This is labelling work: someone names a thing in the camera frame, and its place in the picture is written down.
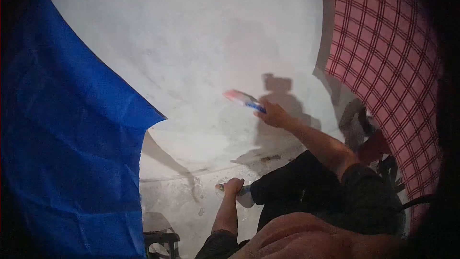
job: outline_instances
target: leg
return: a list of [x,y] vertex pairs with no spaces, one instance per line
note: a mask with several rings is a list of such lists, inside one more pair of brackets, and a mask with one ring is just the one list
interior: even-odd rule
[[251,196],[257,205],[272,200],[300,200],[305,188],[321,182],[328,170],[308,150],[296,159],[251,184]]

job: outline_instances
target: white paint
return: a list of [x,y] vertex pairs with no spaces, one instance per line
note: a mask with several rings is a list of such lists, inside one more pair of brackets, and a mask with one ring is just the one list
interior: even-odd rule
[[[52,1],[83,42],[168,118],[150,134],[190,172],[299,144],[227,101],[227,89],[266,95],[296,116],[317,118],[325,132],[337,128],[329,93],[312,75],[322,0]],[[274,77],[265,80],[267,73]],[[141,179],[178,174],[150,155],[141,158]]]

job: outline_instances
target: plaid fabric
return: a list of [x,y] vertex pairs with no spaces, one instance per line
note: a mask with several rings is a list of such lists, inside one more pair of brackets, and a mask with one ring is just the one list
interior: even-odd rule
[[[376,118],[409,200],[434,193],[441,155],[435,108],[441,61],[417,0],[335,0],[330,53],[326,71]],[[426,208],[412,208],[412,230]]]

